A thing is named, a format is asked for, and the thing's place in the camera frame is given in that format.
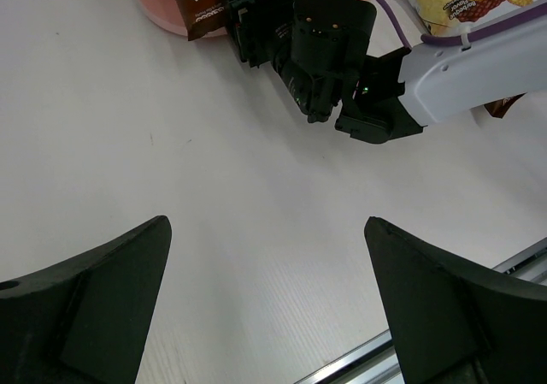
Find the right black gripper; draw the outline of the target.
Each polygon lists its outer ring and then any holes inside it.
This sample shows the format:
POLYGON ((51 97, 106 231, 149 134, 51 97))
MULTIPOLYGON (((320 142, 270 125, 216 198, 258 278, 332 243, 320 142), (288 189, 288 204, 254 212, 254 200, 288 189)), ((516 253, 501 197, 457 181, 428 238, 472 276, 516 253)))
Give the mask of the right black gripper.
POLYGON ((221 0, 225 28, 241 62, 258 68, 275 63, 291 45, 296 0, 221 0))

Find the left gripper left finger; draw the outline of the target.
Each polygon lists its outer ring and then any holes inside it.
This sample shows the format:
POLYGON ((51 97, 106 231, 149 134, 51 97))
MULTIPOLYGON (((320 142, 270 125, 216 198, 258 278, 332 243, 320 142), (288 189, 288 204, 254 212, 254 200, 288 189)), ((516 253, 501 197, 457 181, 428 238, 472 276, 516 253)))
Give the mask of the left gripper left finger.
POLYGON ((3 383, 134 383, 172 240, 156 216, 1 284, 3 383))

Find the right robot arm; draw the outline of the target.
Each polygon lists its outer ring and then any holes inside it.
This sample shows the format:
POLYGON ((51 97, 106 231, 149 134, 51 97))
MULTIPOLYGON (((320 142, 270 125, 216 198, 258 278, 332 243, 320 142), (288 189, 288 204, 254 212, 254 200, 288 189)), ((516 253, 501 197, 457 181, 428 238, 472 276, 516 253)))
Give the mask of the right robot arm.
POLYGON ((239 59, 281 78, 309 122, 370 144, 546 87, 546 3, 448 38, 367 53, 384 0, 222 0, 239 59))

